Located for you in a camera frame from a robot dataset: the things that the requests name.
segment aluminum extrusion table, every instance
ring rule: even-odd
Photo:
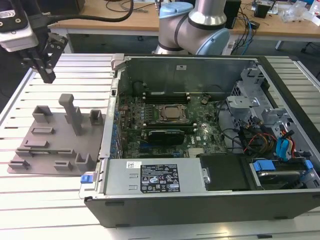
[[[268,59],[320,129],[320,88],[317,80],[300,62],[291,61],[288,57]],[[31,126],[32,111],[36,105],[48,105],[53,112],[63,112],[58,103],[60,94],[72,93],[73,103],[81,108],[82,113],[89,113],[91,109],[101,109],[106,113],[112,79],[110,60],[110,54],[64,54],[55,68],[57,78],[53,84],[44,84],[39,74],[30,70],[1,113],[1,240],[257,239],[257,235],[263,234],[282,240],[320,238],[320,208],[290,220],[107,229],[99,225],[79,199],[79,177],[7,173],[7,163]],[[281,105],[276,93],[272,92],[272,95]]]

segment barcode sticker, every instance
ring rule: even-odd
[[[127,161],[126,168],[127,169],[139,169],[141,166],[141,161]]]

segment cable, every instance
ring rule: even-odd
[[[52,15],[48,17],[48,25],[57,23],[63,20],[69,19],[83,19],[83,20],[94,20],[108,23],[118,23],[128,19],[134,10],[134,0],[130,0],[130,9],[126,15],[118,18],[108,18],[108,17],[100,17],[100,16],[89,16],[89,15]]]
[[[122,7],[122,9],[124,9],[124,10],[116,10],[116,9],[112,9],[112,8],[108,7],[108,4],[110,3],[110,1],[107,1],[107,2],[106,2],[105,7],[106,7],[108,10],[112,11],[112,12],[127,13],[127,12],[129,12],[129,10],[124,6],[124,4],[129,3],[130,1],[131,1],[131,0],[125,1],[125,2],[122,2],[122,3],[119,3],[119,5],[120,5],[120,6]],[[154,3],[150,3],[150,4],[147,4],[147,5],[141,6],[141,7],[134,8],[133,11],[143,9],[143,8],[146,8],[146,7],[151,6],[151,5],[154,5]]]
[[[245,46],[244,50],[242,51],[242,54],[241,54],[241,55],[244,55],[246,53],[246,51],[248,50],[250,44],[253,42],[253,37],[255,36],[257,30],[255,29],[255,31],[253,31],[248,16],[243,12],[243,9],[241,7],[239,9],[240,9],[239,14],[241,14],[242,17],[237,16],[237,18],[243,21],[245,29],[244,29],[244,33],[242,34],[241,38],[236,43],[236,45],[235,45],[234,49],[231,51],[231,53],[233,53],[235,51],[237,52],[237,50],[239,48]]]

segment warning label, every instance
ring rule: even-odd
[[[144,194],[180,192],[177,164],[141,165],[140,172]]]

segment motherboard chip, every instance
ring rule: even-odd
[[[160,105],[158,110],[160,122],[187,120],[185,107],[182,104]]]
[[[178,120],[180,116],[179,108],[176,106],[166,106],[164,113],[168,120]]]

